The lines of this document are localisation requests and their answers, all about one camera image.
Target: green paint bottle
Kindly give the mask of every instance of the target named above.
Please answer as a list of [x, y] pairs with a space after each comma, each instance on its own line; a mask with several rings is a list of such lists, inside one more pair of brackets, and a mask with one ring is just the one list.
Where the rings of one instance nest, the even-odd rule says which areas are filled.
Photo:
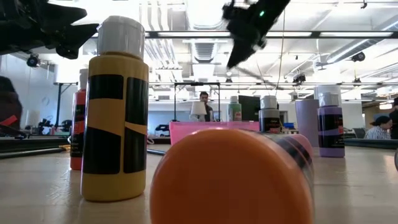
[[242, 105], [237, 96], [231, 96], [228, 105], [228, 121], [242, 121]]

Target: black monitor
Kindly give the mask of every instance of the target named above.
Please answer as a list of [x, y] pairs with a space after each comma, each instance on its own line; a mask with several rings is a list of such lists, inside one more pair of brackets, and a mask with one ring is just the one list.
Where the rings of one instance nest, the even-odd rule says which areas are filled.
[[256, 96], [238, 96], [242, 105], [242, 121], [259, 121], [260, 98]]

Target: purple paint bottle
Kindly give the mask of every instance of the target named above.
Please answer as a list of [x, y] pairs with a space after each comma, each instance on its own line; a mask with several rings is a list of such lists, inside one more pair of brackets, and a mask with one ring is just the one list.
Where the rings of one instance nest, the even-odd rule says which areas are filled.
[[335, 93], [319, 94], [318, 139], [322, 157], [344, 157], [343, 110]]

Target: orange paint bottle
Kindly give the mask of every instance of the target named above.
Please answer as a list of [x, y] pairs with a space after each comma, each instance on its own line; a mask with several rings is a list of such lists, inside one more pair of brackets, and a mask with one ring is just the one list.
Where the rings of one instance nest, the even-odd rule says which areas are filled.
[[153, 224], [312, 224], [309, 141], [209, 129], [173, 145], [150, 190]]
[[70, 144], [70, 168], [72, 170], [81, 170], [83, 136], [85, 130], [87, 76], [88, 69], [81, 69], [80, 89], [75, 93], [73, 98], [72, 141]]

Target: table surface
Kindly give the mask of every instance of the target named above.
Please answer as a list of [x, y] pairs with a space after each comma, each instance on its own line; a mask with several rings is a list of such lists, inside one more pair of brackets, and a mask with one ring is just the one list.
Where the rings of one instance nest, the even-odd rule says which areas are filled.
[[[82, 199], [80, 173], [69, 170], [67, 153], [1, 160], [0, 223], [150, 223], [149, 186], [160, 158], [148, 155], [145, 194], [116, 203]], [[315, 223], [398, 223], [394, 151], [347, 147], [345, 159], [316, 156], [314, 165]]]

